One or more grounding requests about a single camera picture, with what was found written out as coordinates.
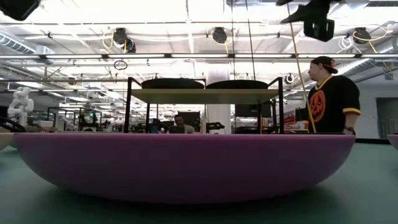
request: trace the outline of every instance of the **jack-o-lantern print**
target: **jack-o-lantern print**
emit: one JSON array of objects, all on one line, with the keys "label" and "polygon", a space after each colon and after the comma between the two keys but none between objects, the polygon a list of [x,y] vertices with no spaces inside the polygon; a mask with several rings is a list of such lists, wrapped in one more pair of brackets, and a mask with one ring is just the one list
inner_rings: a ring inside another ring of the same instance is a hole
[{"label": "jack-o-lantern print", "polygon": [[325,93],[316,91],[310,99],[310,111],[314,122],[322,119],[326,108]]}]

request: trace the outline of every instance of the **black cable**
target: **black cable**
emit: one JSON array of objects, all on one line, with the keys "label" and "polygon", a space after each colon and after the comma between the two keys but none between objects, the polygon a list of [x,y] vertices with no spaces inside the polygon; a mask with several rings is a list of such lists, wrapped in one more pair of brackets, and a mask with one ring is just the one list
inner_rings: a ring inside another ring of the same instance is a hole
[{"label": "black cable", "polygon": [[234,0],[231,1],[231,21],[232,21],[232,54],[233,57],[233,64],[234,64],[234,80],[236,79],[235,73],[235,40],[234,40]]},{"label": "black cable", "polygon": [[256,69],[254,68],[254,55],[253,55],[253,42],[251,40],[251,29],[250,29],[250,19],[249,19],[249,8],[248,8],[248,0],[246,2],[246,12],[248,13],[248,26],[249,26],[249,38],[250,38],[250,50],[251,50],[251,61],[253,63],[253,77],[254,81],[256,81]]}]

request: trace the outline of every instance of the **ceiling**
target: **ceiling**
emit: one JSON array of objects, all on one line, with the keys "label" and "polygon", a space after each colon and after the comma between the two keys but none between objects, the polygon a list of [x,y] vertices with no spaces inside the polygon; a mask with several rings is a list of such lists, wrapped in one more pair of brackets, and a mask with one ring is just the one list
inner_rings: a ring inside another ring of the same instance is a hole
[{"label": "ceiling", "polygon": [[[328,42],[309,39],[303,35],[303,25],[293,24],[293,34],[290,26],[279,22],[288,16],[287,7],[277,7],[273,1],[269,3],[250,4],[248,9],[242,5],[231,8],[224,0],[46,0],[34,11],[26,21],[17,22],[9,17],[0,16],[0,32],[12,34],[16,39],[29,46],[43,45],[55,54],[121,54],[123,49],[111,45],[111,37],[115,28],[125,27],[128,36],[134,40],[137,53],[185,53],[185,54],[225,54],[225,53],[255,53],[281,54],[294,53],[292,36],[297,43],[300,54],[350,54],[368,52],[369,44],[350,44],[343,42],[347,33],[352,34],[355,27],[365,27],[373,39],[373,45],[378,46],[393,38],[398,32],[398,14],[396,7],[365,7],[358,1],[356,4],[334,4],[328,18],[335,21],[335,37]],[[290,4],[294,12],[299,4]],[[214,43],[211,32],[215,27],[224,27],[229,41],[228,45]],[[7,47],[0,48],[1,54],[20,54]],[[88,89],[99,85],[100,88],[125,90],[125,82],[96,83],[97,79],[134,77],[139,82],[158,77],[203,78],[209,71],[209,63],[230,64],[231,78],[253,79],[270,82],[279,76],[293,74],[297,77],[298,68],[295,60],[256,61],[237,60],[180,60],[172,58],[129,59],[128,68],[118,71],[113,67],[114,60],[56,60],[50,65],[33,60],[6,60],[0,76],[4,79],[52,78],[52,79],[93,79],[93,83],[76,85],[68,83],[43,84],[42,88]],[[344,65],[352,61],[340,61]],[[303,75],[309,68],[308,60],[302,60],[300,69]],[[63,96],[76,96],[72,93],[57,92],[51,97],[65,102]],[[120,97],[114,96],[116,103],[123,103],[126,92],[119,91]],[[90,98],[93,103],[104,103],[103,96],[90,92],[81,92],[80,98]],[[67,102],[83,102],[69,97]],[[165,106],[165,111],[197,110],[196,107],[183,105]]]}]

